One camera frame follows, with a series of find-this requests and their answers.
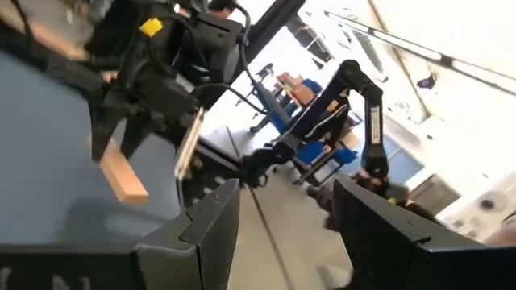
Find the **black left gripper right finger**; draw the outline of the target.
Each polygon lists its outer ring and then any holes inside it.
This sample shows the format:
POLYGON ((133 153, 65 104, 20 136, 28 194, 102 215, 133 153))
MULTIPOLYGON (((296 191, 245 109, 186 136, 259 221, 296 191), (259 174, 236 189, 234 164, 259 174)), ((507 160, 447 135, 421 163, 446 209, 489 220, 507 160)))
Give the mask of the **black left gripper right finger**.
POLYGON ((333 214, 352 262, 353 289, 429 289, 422 245, 431 221, 346 177, 334 183, 333 214))

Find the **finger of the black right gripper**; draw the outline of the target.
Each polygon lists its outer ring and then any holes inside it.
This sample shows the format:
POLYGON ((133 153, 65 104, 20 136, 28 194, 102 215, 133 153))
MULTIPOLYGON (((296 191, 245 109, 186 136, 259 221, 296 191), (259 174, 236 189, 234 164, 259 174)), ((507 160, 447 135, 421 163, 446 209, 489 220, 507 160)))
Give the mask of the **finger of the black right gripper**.
POLYGON ((147 115, 129 117, 126 120, 120 151, 130 159, 150 133, 152 133, 152 121, 147 115))
POLYGON ((110 142, 118 123, 124 117, 122 110, 89 104, 91 126, 91 157, 99 162, 110 142))

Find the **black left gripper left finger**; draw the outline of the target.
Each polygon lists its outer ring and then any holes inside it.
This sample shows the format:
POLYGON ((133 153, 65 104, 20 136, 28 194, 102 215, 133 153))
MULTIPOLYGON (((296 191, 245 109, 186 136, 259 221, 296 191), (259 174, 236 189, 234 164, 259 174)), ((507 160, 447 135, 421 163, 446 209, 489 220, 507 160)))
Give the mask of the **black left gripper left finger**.
POLYGON ((229 179, 145 236, 136 257, 146 290, 225 290, 239 230, 240 184, 229 179))

